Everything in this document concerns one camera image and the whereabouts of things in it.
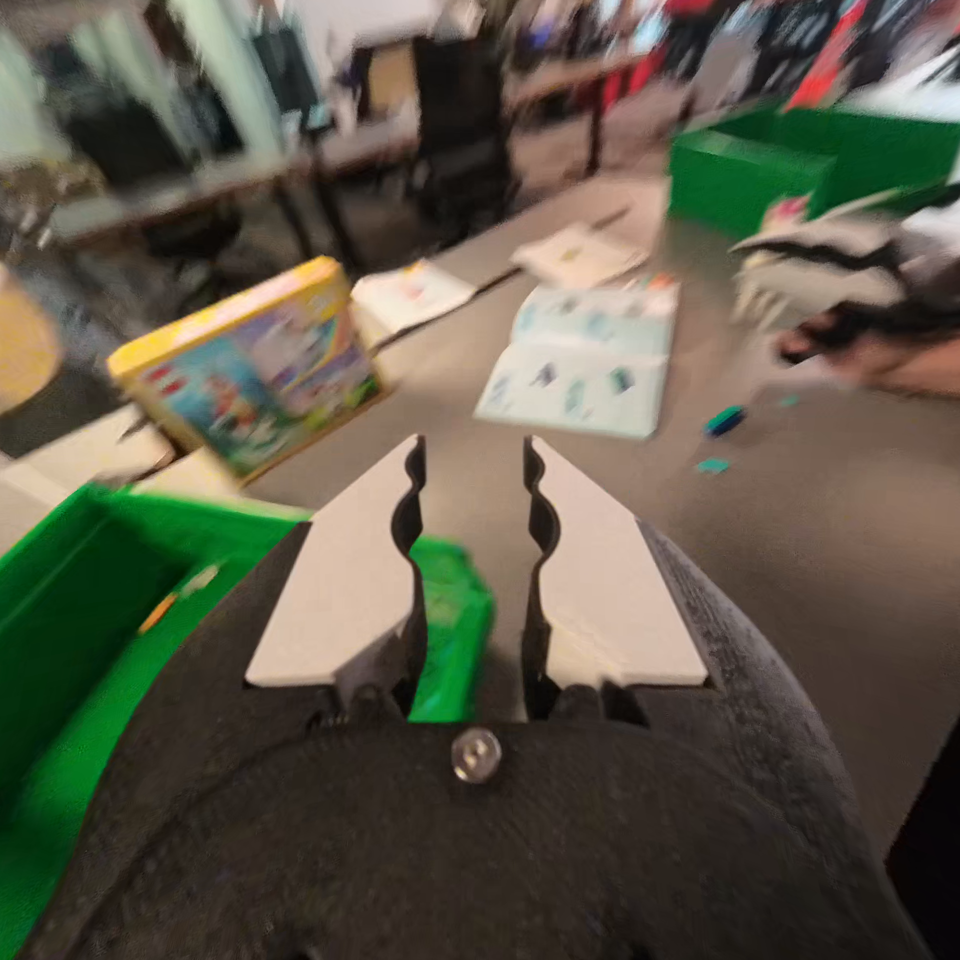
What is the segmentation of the open instruction booklet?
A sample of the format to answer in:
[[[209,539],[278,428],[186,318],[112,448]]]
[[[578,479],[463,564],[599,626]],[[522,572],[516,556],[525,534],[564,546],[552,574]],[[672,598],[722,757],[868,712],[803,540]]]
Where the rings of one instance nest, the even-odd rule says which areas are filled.
[[[537,286],[520,306],[474,417],[643,441],[656,432],[680,299]]]

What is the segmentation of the black office chair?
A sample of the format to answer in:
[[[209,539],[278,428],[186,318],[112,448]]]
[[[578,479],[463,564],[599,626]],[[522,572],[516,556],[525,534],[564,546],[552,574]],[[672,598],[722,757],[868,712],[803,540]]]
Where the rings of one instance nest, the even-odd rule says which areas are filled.
[[[412,42],[418,95],[414,198],[421,214],[466,238],[483,218],[501,220],[520,187],[503,111],[497,43],[485,36]]]

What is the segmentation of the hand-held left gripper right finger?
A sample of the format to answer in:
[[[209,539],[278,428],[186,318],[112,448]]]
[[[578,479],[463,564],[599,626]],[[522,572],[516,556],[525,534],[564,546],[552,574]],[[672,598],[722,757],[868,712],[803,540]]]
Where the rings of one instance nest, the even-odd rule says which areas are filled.
[[[710,670],[642,522],[543,438],[523,441],[539,550],[521,637],[523,705],[546,720],[571,689],[627,712],[630,690],[702,690]]]

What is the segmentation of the wooden chair seat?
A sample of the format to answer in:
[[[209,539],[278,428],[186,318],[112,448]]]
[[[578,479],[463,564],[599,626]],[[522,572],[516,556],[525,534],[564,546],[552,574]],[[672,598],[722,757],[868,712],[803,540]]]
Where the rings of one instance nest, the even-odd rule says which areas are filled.
[[[30,402],[59,373],[64,351],[52,318],[1,265],[1,414]]]

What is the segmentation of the person's right hand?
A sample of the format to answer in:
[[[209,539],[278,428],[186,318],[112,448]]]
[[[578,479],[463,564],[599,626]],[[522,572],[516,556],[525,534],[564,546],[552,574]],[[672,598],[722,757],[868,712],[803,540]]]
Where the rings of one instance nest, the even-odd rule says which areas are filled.
[[[799,325],[774,341],[779,359],[795,366],[816,362],[829,378],[849,387],[891,394],[958,401],[959,340],[921,342],[874,332],[849,344],[826,346]]]

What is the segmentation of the green plastic bin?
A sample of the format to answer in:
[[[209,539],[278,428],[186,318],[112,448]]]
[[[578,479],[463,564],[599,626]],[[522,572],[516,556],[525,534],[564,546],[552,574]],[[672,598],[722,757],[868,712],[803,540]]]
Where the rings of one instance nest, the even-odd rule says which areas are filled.
[[[949,184],[958,145],[956,122],[773,102],[673,139],[667,214],[744,239],[782,200],[804,200],[815,218],[892,190],[902,208]]]
[[[2,958],[508,954],[452,729],[243,678],[308,529],[88,487],[3,558]]]

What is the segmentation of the orange lego piece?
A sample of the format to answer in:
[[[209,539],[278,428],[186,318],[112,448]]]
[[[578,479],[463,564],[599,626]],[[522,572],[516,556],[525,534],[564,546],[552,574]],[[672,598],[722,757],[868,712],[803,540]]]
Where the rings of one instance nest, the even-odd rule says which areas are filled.
[[[139,637],[145,636],[165,618],[179,599],[179,592],[173,591],[161,599],[137,629]]]

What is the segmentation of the grey office table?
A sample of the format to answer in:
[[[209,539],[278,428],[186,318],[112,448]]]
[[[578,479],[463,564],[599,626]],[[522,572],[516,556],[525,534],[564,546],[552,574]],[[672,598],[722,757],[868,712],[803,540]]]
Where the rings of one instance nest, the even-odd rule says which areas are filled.
[[[139,232],[198,210],[244,200],[273,190],[318,180],[332,186],[343,177],[414,157],[419,120],[400,114],[363,124],[351,134],[332,132],[318,146],[285,154],[251,154],[208,163],[185,177],[57,206],[40,234],[39,245],[78,248],[109,236]]]

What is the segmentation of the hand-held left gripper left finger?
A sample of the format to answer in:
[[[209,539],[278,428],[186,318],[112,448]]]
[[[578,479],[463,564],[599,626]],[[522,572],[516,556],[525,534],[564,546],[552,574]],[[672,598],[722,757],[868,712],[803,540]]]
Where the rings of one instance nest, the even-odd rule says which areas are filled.
[[[246,666],[257,689],[330,688],[343,707],[367,686],[409,714],[426,665],[423,532],[426,438],[414,434],[310,518]]]

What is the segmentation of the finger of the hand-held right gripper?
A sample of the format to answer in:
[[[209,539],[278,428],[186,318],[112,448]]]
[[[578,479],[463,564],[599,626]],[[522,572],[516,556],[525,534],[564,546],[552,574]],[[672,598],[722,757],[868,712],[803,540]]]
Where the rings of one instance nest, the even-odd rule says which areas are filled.
[[[899,228],[889,206],[903,195],[870,195],[842,203],[813,219],[799,213],[770,213],[758,233],[732,245],[738,254],[773,253],[788,245],[825,247],[863,258],[895,238]]]
[[[845,270],[771,251],[752,252],[736,275],[735,322],[766,330],[844,302],[891,306],[903,290],[886,271]]]

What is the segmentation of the yellow lego set box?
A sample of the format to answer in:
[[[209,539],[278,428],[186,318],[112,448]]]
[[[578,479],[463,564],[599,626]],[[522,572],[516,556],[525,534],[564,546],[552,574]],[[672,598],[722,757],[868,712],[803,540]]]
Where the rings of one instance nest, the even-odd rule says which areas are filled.
[[[122,393],[242,485],[389,393],[341,264],[320,256],[117,348]]]

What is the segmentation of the white instruction booklet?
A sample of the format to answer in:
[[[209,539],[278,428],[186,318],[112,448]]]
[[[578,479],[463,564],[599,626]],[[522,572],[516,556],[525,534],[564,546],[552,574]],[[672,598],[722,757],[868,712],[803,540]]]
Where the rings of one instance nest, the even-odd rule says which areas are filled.
[[[429,260],[357,280],[351,302],[367,330],[382,339],[442,318],[469,303],[477,287]]]

